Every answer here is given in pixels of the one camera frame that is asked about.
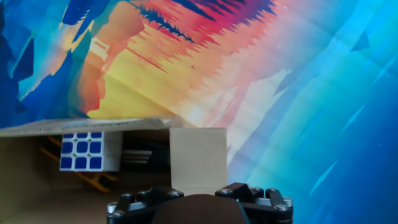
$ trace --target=beige cardboard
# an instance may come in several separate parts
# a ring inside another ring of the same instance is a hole
[[[225,128],[172,128],[172,187],[185,195],[214,194],[227,186]]]

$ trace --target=blue cube face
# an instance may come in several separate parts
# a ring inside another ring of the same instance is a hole
[[[72,142],[63,142],[61,148],[61,154],[71,154],[73,150]]]
[[[63,138],[64,139],[71,139],[71,138],[73,138],[73,136],[74,136],[74,134],[64,134]]]
[[[76,146],[77,153],[86,153],[88,151],[88,142],[78,142]]]
[[[87,158],[77,157],[75,159],[75,169],[86,169],[87,168]]]
[[[90,142],[90,153],[99,154],[101,153],[102,142],[92,141]]]
[[[87,136],[88,136],[88,133],[78,133],[77,134],[77,138],[78,139],[85,139],[85,138],[87,138]]]
[[[102,168],[102,157],[91,157],[90,169],[101,169],[101,168]]]
[[[72,168],[72,158],[71,157],[61,157],[60,168],[61,169],[71,169]]]
[[[91,133],[91,138],[102,138],[102,133]]]

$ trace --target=red brushstroke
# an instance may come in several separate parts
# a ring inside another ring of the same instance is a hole
[[[163,72],[165,72],[165,73],[169,74],[169,73],[168,73],[168,72],[166,72],[166,71],[165,71],[163,68],[160,68],[159,66],[157,66],[156,64],[154,64],[154,63],[153,63],[153,62],[151,62],[150,60],[148,60],[148,59],[144,58],[143,56],[139,55],[137,52],[133,51],[132,49],[130,49],[130,48],[128,48],[128,47],[126,47],[126,49],[128,49],[128,51],[130,51],[131,53],[133,53],[133,54],[137,55],[137,56],[138,56],[138,58],[142,58],[142,59],[144,59],[146,62],[150,63],[151,65],[153,65],[153,66],[155,66],[155,67],[157,67],[158,69],[162,70]]]

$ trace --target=rubik's cube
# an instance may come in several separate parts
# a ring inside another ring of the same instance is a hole
[[[60,170],[79,172],[118,171],[122,132],[64,134]]]

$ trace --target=cardboard flap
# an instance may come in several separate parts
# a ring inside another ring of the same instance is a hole
[[[68,134],[90,131],[130,131],[182,127],[180,116],[129,119],[61,119],[43,120],[13,128],[0,129],[0,137]]]
[[[225,128],[172,128],[172,187],[185,195],[211,194],[227,186]]]

